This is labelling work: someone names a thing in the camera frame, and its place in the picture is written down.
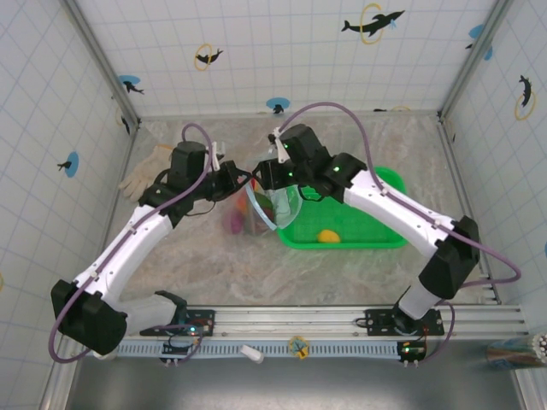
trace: green tray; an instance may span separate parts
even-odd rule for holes
[[[406,193],[403,179],[390,168],[376,167],[376,173],[393,188]],[[318,198],[313,188],[303,188],[308,198]],[[341,243],[319,243],[317,235],[324,229],[335,231]],[[298,216],[285,229],[278,229],[279,238],[295,249],[392,249],[406,240],[372,216],[349,205],[325,198],[321,202],[304,201]]]

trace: black mounting plate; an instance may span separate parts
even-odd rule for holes
[[[428,336],[443,336],[443,320],[441,313],[435,309],[429,309],[425,316],[416,322],[416,331],[411,334],[400,332],[393,320],[392,309],[371,308],[365,310],[367,334],[369,336],[421,336],[424,327]]]
[[[201,324],[205,321],[211,321],[212,325],[209,325],[209,330],[203,332],[203,336],[213,336],[213,330],[215,328],[215,311],[206,309],[188,309],[186,311],[187,319],[185,324],[196,323],[196,327],[201,328]],[[164,330],[152,330],[144,329],[139,334],[140,336],[171,336],[174,332],[177,336],[192,336],[188,329],[181,329],[176,331],[164,331]]]

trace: marble floor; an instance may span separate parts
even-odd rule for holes
[[[455,219],[462,216],[456,188],[439,139],[436,118],[428,115],[363,114],[374,165],[390,167],[404,179],[408,195]],[[158,143],[175,145],[187,121],[145,122],[128,164],[130,172]],[[226,157],[254,167],[268,150],[266,136],[280,117],[200,119],[209,135],[226,143]],[[325,113],[294,121],[311,126],[331,153],[346,151],[364,160],[356,125],[349,117]],[[190,139],[201,141],[198,132]],[[224,232],[221,218],[228,202],[210,214],[184,218],[146,257],[126,286],[122,299],[168,290],[190,304],[339,305],[392,304],[426,264],[412,246],[386,250],[296,250],[275,233],[263,237]],[[134,203],[121,197],[109,240],[127,223]],[[198,203],[195,212],[210,204]],[[456,302],[477,303],[481,289],[459,292]]]

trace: yellow ball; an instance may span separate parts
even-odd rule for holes
[[[317,235],[317,241],[321,243],[340,243],[340,236],[329,229],[324,229]]]

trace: white glove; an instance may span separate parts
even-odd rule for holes
[[[146,188],[154,184],[154,179],[158,174],[171,167],[173,149],[173,147],[162,143],[154,147],[152,154],[137,164],[133,172],[121,181],[118,188],[124,190],[123,195],[129,196],[129,200],[132,202],[138,201]]]

